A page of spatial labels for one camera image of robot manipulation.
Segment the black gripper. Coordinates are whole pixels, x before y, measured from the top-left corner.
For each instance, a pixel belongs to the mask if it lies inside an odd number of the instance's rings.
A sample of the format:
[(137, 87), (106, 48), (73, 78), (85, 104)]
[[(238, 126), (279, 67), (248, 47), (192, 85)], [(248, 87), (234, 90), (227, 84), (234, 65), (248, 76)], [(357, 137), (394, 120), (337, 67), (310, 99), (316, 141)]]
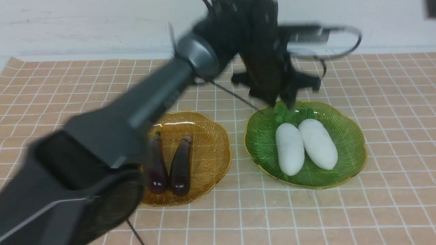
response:
[(240, 56), (246, 71), (234, 73), (232, 84), (249, 87), (249, 96), (264, 102), (275, 102), (280, 97), (288, 110), (294, 110), (298, 91), (304, 88), (319, 91), (321, 78), (297, 71), (287, 44), (278, 34), (273, 39), (257, 40), (244, 47)]

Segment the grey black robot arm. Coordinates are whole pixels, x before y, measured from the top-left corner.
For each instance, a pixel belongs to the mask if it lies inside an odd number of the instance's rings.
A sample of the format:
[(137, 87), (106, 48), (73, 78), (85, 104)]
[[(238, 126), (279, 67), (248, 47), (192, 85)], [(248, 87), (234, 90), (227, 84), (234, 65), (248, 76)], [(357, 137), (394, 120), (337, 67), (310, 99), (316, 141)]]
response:
[(240, 55), (255, 96), (295, 103), (306, 75), (292, 72), (292, 35), (320, 23), (278, 23), (275, 0), (205, 1), (208, 14), (174, 47), (162, 68), (104, 107), (70, 118), (28, 146), (1, 190), (2, 245), (87, 245), (128, 220), (151, 166), (147, 134), (196, 78), (218, 77)]

